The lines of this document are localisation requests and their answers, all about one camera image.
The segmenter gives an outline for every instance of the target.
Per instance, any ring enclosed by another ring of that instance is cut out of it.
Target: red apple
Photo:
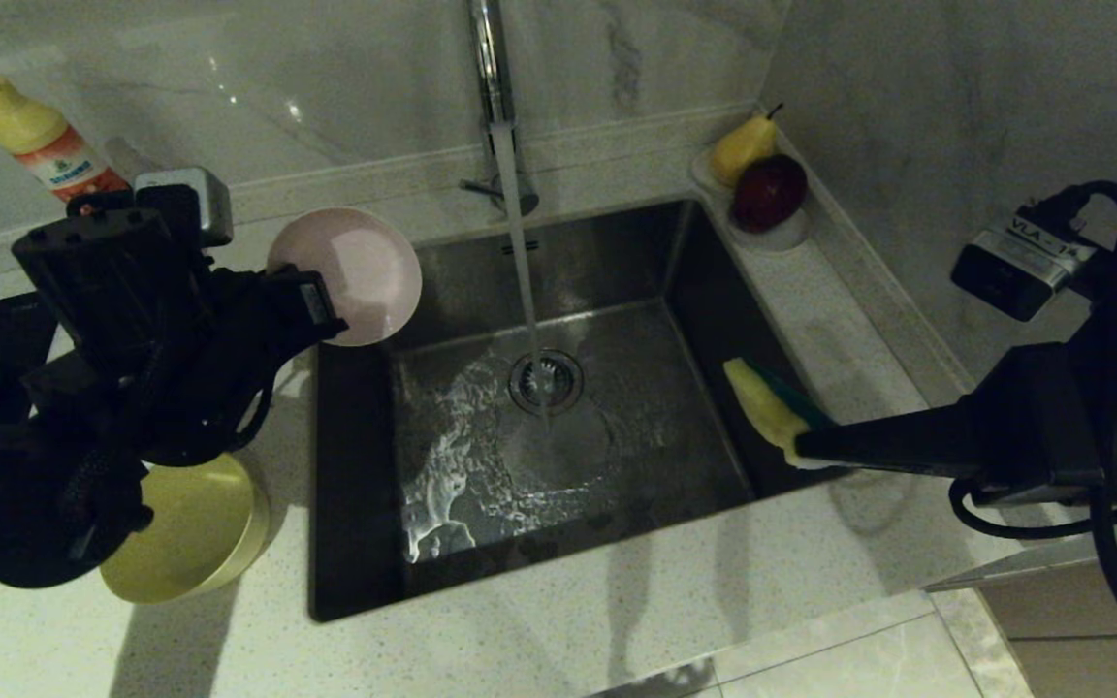
[[[752,163],[735,185],[732,221],[748,232],[766,232],[787,220],[804,202],[808,175],[787,155],[771,155]]]

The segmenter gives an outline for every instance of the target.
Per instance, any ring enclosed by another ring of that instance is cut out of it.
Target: sponge
[[[736,401],[739,401],[750,423],[764,440],[782,448],[783,457],[790,466],[821,469],[837,465],[828,460],[803,459],[795,452],[795,437],[812,429],[834,426],[834,421],[802,393],[783,383],[770,371],[753,366],[744,358],[726,362],[723,364],[723,372],[731,381]]]

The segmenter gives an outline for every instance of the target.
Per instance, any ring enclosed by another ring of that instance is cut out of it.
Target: drain strainer
[[[544,389],[548,379],[548,393]],[[541,351],[541,370],[533,366],[533,354],[524,354],[510,367],[510,400],[531,414],[540,415],[545,403],[550,414],[557,415],[580,401],[584,391],[584,372],[576,358],[555,348]]]

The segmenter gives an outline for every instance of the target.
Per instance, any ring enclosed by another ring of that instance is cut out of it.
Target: white speckled countertop
[[[531,224],[693,195],[694,154],[677,147],[536,173],[542,208]],[[266,203],[258,195],[254,204]],[[502,230],[479,195],[456,189],[363,205],[417,243]],[[259,267],[288,218],[241,224],[218,261]],[[834,420],[926,408],[812,242],[784,256],[732,248]],[[0,274],[0,297],[23,290],[21,274]],[[858,474],[314,623],[306,358],[278,381],[293,401],[276,401],[247,448],[276,515],[275,538],[252,568],[230,587],[168,606],[124,604],[96,574],[42,592],[0,584],[0,697],[588,695],[1020,549],[960,525],[947,481]]]

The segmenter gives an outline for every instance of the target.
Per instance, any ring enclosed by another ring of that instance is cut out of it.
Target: sink
[[[421,248],[403,331],[319,346],[314,619],[841,476],[790,468],[741,414],[727,358],[803,386],[699,202],[525,238],[541,367],[506,236]]]

